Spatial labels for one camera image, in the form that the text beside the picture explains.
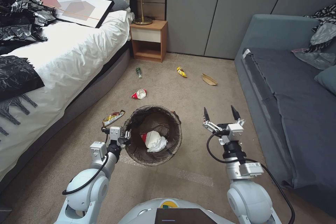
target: brass lamp base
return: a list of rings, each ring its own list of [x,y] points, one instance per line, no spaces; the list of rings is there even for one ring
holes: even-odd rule
[[[134,19],[133,23],[136,25],[149,25],[151,24],[153,21],[148,18],[148,17],[144,17],[142,19],[142,17],[137,17],[136,19]]]

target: sofa cushion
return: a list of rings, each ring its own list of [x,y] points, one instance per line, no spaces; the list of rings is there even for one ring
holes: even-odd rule
[[[336,97],[314,81],[320,70],[290,51],[249,48],[261,76],[277,100],[296,176],[292,186],[317,185],[335,191]]]
[[[336,95],[336,65],[323,70],[314,79]]]

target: trash can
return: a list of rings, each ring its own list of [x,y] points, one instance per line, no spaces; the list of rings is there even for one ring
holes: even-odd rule
[[[138,108],[125,122],[124,130],[131,130],[131,145],[126,146],[128,155],[139,164],[157,166],[167,162],[182,143],[181,121],[175,112],[158,105]],[[167,139],[166,147],[159,152],[147,152],[140,134],[157,131]]]

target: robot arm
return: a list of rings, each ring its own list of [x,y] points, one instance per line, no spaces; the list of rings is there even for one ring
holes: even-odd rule
[[[130,144],[130,133],[126,131],[125,136],[122,136],[121,127],[103,128],[102,131],[112,133],[111,143],[108,148],[104,142],[94,142],[90,146],[92,156],[90,168],[75,176],[62,193],[66,195],[66,199],[55,224],[97,222],[100,207],[109,189],[109,180],[119,160],[121,146]]]
[[[203,126],[213,136],[219,137],[219,143],[224,148],[223,160],[215,158],[209,149],[208,151],[216,160],[226,163],[226,171],[231,181],[227,198],[233,212],[241,224],[280,224],[281,221],[272,206],[272,201],[266,190],[251,179],[264,173],[259,162],[245,162],[246,153],[243,152],[237,138],[244,131],[245,120],[240,118],[239,113],[234,109],[232,113],[236,120],[233,124],[218,124],[210,122],[207,110],[204,108]]]

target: blue cushion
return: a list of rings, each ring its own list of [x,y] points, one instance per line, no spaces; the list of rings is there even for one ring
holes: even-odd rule
[[[336,95],[336,65],[320,72],[314,80]]]

